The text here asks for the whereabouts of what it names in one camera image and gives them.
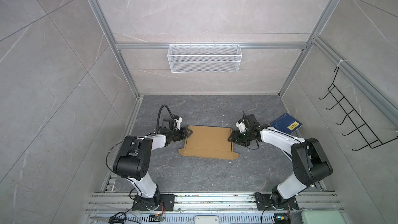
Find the brown cardboard box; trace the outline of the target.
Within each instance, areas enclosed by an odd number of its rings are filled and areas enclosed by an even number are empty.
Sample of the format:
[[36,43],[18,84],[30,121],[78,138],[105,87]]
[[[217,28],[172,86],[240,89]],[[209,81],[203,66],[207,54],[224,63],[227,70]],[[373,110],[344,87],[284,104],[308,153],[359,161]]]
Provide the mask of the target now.
[[235,160],[239,154],[234,152],[233,143],[228,141],[231,128],[189,125],[192,134],[186,139],[184,148],[178,153],[185,157]]

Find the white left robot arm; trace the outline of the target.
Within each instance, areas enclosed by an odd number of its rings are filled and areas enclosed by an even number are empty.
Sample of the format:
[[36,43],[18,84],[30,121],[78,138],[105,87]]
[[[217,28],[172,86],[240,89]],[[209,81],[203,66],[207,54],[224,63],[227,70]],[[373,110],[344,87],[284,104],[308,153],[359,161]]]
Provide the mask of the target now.
[[126,136],[113,165],[115,174],[127,179],[144,199],[155,199],[158,186],[148,174],[152,151],[171,142],[185,140],[192,131],[181,126],[182,118],[164,119],[155,133],[146,136]]

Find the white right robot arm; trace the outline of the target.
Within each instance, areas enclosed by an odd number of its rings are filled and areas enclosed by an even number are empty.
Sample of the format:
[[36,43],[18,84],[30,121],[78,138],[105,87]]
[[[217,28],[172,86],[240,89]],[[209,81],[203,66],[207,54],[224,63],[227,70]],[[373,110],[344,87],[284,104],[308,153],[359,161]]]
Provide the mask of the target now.
[[272,189],[271,202],[280,208],[315,182],[333,173],[332,165],[317,139],[299,138],[279,131],[269,124],[261,126],[253,114],[236,123],[228,141],[248,147],[252,141],[273,145],[291,156],[293,173]]

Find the green box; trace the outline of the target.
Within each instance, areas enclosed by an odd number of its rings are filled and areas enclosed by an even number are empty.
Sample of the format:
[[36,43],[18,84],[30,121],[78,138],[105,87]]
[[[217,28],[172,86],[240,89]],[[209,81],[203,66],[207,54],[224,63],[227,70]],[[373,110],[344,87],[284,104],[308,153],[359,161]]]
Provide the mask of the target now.
[[301,218],[304,224],[346,224],[342,214],[335,210],[304,210]]

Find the blue book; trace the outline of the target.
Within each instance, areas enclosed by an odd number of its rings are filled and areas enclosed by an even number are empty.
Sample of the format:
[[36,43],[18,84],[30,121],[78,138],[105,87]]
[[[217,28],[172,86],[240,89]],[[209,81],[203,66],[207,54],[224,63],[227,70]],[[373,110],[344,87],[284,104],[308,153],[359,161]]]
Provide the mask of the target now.
[[302,126],[302,123],[288,113],[285,113],[278,117],[276,120],[272,121],[270,125],[278,131],[292,134],[294,131]]

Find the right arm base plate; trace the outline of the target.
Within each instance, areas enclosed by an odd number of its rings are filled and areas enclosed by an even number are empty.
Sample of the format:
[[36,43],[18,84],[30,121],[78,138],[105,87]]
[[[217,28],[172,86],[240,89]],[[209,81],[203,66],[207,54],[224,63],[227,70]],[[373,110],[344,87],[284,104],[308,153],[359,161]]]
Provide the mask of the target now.
[[277,193],[273,192],[271,194],[262,194],[259,192],[254,193],[255,204],[257,209],[260,211],[266,210],[277,210],[277,211],[287,211],[290,209],[299,210],[299,206],[295,197],[284,199]]

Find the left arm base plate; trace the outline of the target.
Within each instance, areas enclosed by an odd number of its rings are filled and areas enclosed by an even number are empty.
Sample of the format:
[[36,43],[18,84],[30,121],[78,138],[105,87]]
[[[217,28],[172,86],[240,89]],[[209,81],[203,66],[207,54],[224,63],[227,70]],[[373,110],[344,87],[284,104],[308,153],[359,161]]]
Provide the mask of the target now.
[[143,198],[138,194],[135,195],[133,200],[134,211],[172,211],[175,204],[175,195],[160,194],[155,195],[153,198]]

